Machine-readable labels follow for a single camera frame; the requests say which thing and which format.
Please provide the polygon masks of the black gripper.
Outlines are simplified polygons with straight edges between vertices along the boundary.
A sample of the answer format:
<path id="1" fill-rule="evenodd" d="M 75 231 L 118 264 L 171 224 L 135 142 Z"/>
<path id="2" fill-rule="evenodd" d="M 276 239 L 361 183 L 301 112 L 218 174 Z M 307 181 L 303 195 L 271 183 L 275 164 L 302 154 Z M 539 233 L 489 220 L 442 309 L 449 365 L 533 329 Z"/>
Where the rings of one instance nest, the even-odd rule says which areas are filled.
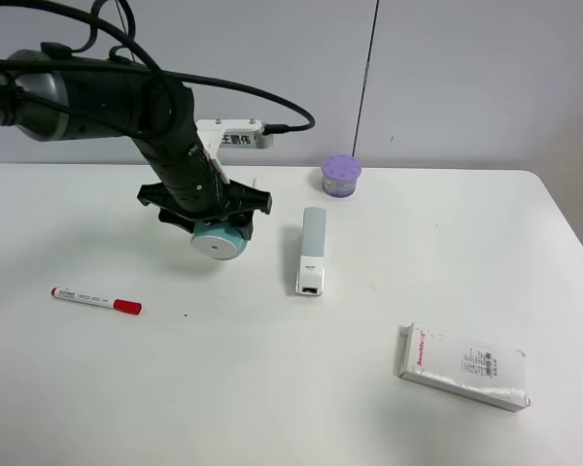
<path id="1" fill-rule="evenodd" d="M 192 234 L 196 223 L 229 222 L 244 240 L 254 232 L 254 212 L 268 215 L 272 196 L 235 181 L 226 182 L 202 145 L 136 144 L 159 182 L 140 187 L 137 199 L 159 208 L 158 220 Z"/>

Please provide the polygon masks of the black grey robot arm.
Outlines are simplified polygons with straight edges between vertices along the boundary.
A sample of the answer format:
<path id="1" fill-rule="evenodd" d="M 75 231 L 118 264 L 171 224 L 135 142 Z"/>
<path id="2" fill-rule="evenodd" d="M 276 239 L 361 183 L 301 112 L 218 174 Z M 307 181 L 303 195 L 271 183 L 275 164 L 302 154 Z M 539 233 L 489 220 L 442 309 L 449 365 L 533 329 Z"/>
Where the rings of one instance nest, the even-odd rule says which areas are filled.
<path id="1" fill-rule="evenodd" d="M 250 241 L 270 193 L 228 179 L 197 133 L 194 96 L 178 78 L 166 83 L 142 65 L 69 58 L 60 69 L 40 51 L 0 62 L 0 126 L 40 142 L 127 137 L 159 181 L 138 193 L 160 221 L 191 234 L 220 227 Z"/>

